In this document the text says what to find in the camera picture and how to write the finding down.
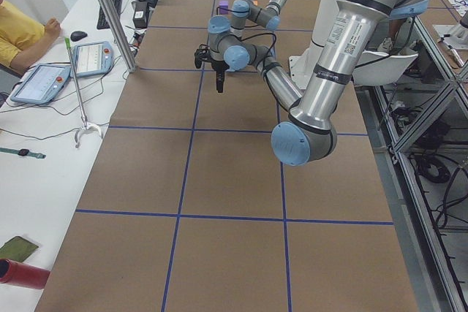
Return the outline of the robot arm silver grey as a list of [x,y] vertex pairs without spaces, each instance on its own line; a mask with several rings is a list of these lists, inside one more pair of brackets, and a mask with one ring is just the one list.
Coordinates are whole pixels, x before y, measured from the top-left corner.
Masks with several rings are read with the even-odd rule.
[[331,115],[377,24],[419,15],[429,0],[322,0],[334,19],[317,62],[307,69],[305,89],[292,81],[269,48],[249,44],[242,37],[247,21],[275,30],[286,1],[270,0],[266,7],[258,7],[251,0],[240,0],[230,17],[213,16],[208,22],[208,45],[197,50],[195,62],[211,64],[217,91],[223,89],[227,70],[254,67],[288,114],[287,121],[271,133],[273,152],[282,163],[299,166],[325,158],[336,147]]
[[230,32],[240,39],[247,21],[252,22],[253,27],[275,32],[286,2],[287,0],[265,0],[255,4],[254,0],[235,0],[230,8]]

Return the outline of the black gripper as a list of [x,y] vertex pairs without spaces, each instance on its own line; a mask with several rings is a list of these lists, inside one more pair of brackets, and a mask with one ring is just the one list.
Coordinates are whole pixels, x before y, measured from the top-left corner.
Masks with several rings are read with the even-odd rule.
[[224,72],[227,71],[227,63],[223,60],[211,60],[211,68],[216,72],[216,91],[224,92]]

